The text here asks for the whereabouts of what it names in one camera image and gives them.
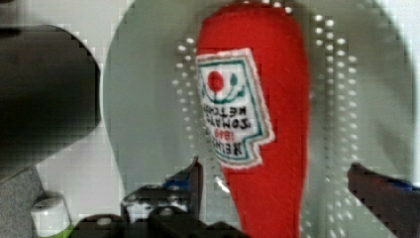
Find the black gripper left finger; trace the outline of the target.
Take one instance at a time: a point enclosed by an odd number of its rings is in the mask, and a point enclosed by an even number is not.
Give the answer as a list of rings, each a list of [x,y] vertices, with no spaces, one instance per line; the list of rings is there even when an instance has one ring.
[[[69,238],[251,238],[224,222],[199,219],[203,169],[198,159],[161,184],[147,184],[121,201],[121,213],[91,215]]]

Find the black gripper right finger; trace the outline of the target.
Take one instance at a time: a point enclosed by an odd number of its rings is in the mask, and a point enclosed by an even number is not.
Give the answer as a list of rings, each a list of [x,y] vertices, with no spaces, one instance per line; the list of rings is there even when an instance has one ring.
[[[347,171],[348,190],[397,238],[419,238],[419,187],[375,173],[360,163]]]

